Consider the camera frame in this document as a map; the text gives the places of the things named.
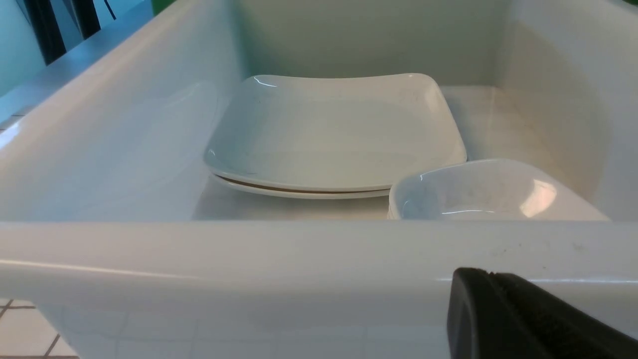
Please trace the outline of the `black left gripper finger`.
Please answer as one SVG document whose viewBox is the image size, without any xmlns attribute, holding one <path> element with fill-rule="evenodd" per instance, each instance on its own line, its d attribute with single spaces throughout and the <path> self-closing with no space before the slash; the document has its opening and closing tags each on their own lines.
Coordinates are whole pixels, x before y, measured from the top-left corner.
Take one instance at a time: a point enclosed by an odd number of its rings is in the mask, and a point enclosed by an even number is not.
<svg viewBox="0 0 638 359">
<path fill-rule="evenodd" d="M 635 359 L 638 342 L 510 273 L 454 271 L 447 314 L 453 359 Z"/>
</svg>

